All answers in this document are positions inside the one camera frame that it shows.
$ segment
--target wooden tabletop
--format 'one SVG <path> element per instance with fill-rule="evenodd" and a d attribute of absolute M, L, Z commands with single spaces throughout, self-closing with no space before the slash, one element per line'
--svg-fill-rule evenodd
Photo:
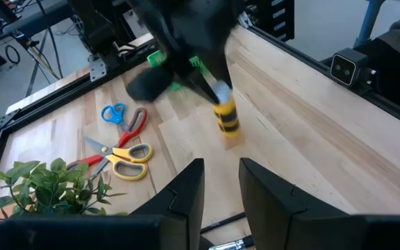
<path fill-rule="evenodd" d="M 144 105 L 150 119 L 127 146 L 153 146 L 149 173 L 141 181 L 113 176 L 108 214 L 132 212 L 164 188 L 195 158 L 205 159 L 203 226 L 243 211 L 238 162 L 249 157 L 310 194 L 348 213 L 400 214 L 400 121 L 345 90 L 257 35 L 236 28 L 226 49 L 241 136 L 220 133 L 212 106 L 183 88 Z M 127 104 L 126 121 L 136 108 L 124 86 L 143 63 L 13 133 L 0 169 L 13 161 L 61 157 L 71 162 L 95 153 L 91 137 L 114 145 L 118 126 L 100 118 L 108 104 Z M 111 165 L 105 168 L 111 172 Z M 0 190 L 0 196 L 6 190 Z M 215 244 L 250 234 L 245 220 L 211 231 Z"/>

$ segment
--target gray floor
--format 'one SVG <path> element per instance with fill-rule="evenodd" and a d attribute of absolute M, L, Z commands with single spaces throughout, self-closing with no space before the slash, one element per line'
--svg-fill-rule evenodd
<path fill-rule="evenodd" d="M 287 43 L 317 60 L 325 59 L 340 49 L 353 46 L 368 4 L 365 0 L 294 0 L 294 2 L 296 38 Z M 390 25 L 398 19 L 400 19 L 400 2 L 386 1 L 379 14 L 372 37 L 375 38 L 386 32 Z M 54 33 L 65 31 L 71 25 L 71 20 L 67 19 L 53 26 L 52 30 Z M 140 26 L 136 25 L 133 28 L 134 30 L 141 29 Z M 88 63 L 89 53 L 78 36 L 72 35 L 75 32 L 55 36 L 64 76 L 75 72 Z M 44 31 L 34 36 L 40 42 L 43 37 Z M 47 79 L 50 82 L 55 81 L 46 72 L 44 72 L 46 77 L 40 70 L 34 72 L 35 62 L 16 41 L 10 40 L 10 38 L 0 41 L 0 54 L 2 56 L 5 54 L 6 42 L 18 50 L 21 62 L 12 67 L 8 62 L 1 68 L 0 116 L 12 103 L 23 99 L 30 92 L 33 93 L 48 86 Z M 49 35 L 46 37 L 43 53 L 49 59 L 53 70 L 58 72 Z"/>

